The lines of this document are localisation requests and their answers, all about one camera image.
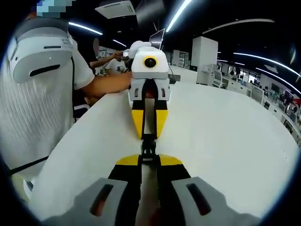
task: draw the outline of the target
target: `ceiling air conditioner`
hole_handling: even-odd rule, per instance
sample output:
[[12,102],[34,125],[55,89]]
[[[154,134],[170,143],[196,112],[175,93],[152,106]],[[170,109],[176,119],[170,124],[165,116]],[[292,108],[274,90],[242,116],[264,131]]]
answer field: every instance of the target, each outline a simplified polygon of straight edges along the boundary
[[136,15],[131,1],[105,1],[102,2],[99,7],[95,8],[95,10],[107,19],[112,19],[120,16]]

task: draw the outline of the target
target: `black ceiling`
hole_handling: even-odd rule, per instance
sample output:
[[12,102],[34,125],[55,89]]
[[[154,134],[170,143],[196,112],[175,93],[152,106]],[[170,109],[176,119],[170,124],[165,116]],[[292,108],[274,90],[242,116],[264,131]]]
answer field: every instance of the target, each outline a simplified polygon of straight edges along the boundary
[[[127,48],[136,40],[147,41],[149,36],[156,32],[154,24],[158,29],[167,28],[184,0],[162,1],[165,13],[143,25],[138,25],[136,16],[106,19],[95,11],[101,0],[76,0],[72,3],[72,7],[67,7],[66,13],[62,13],[61,16],[102,32],[103,35],[99,37],[100,45],[123,50],[126,48],[112,40],[116,39],[124,43]],[[134,8],[137,8],[141,1],[131,0],[131,2]],[[289,1],[277,4],[272,0],[192,0],[172,30],[166,34],[165,50],[179,49],[191,53],[193,38],[201,36],[204,31],[236,20],[255,18],[272,19],[275,23],[236,24],[208,32],[203,36],[219,42],[219,51],[222,52],[219,54],[219,59],[243,63],[245,68],[253,71],[255,67],[265,70],[264,64],[274,66],[273,63],[266,61],[233,55],[233,52],[248,53],[281,62],[300,72],[298,51],[295,60],[290,65],[294,50],[298,50],[300,46],[300,43],[296,41],[301,39],[297,37],[300,27],[297,6]],[[77,28],[70,28],[70,30],[75,39],[98,37],[96,34]],[[300,84],[295,84],[296,74],[281,67],[277,69],[278,76],[301,88]]]

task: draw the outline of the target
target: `hand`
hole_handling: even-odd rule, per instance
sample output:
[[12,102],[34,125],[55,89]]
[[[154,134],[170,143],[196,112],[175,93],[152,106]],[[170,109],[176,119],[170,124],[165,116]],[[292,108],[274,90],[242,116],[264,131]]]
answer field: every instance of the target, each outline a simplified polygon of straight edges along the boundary
[[118,57],[121,57],[122,54],[123,54],[122,51],[117,51],[117,52],[115,52],[115,53],[113,54],[113,57],[114,57],[114,58],[118,58]]

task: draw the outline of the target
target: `robot camera lens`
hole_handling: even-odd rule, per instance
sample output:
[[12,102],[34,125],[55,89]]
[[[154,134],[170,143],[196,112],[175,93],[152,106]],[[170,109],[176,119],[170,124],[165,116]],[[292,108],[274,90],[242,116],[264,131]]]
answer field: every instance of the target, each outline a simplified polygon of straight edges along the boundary
[[147,66],[148,68],[152,68],[154,66],[156,66],[157,62],[154,58],[147,58],[144,61],[145,66]]

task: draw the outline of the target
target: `white tabletop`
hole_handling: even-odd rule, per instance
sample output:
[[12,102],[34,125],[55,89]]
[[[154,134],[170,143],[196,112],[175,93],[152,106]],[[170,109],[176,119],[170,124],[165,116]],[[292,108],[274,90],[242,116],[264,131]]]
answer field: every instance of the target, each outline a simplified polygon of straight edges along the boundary
[[[262,218],[277,201],[299,155],[291,134],[251,98],[178,82],[157,153],[179,158],[192,177],[223,193],[228,206]],[[106,95],[64,136],[36,181],[30,208],[61,215],[74,198],[108,177],[122,157],[140,153],[127,91]]]

